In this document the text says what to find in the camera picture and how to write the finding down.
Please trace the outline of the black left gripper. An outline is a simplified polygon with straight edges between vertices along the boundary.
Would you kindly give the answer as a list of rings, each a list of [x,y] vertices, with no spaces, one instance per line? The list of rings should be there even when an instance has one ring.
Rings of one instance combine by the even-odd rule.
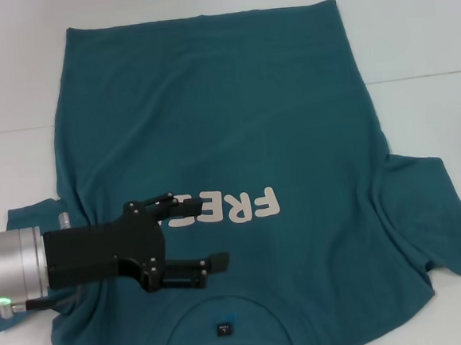
[[[179,201],[170,192],[136,202],[112,222],[44,233],[49,287],[63,289],[126,276],[147,292],[206,288],[210,275],[227,271],[230,253],[166,261],[159,225],[166,219],[198,217],[202,207],[200,198]]]

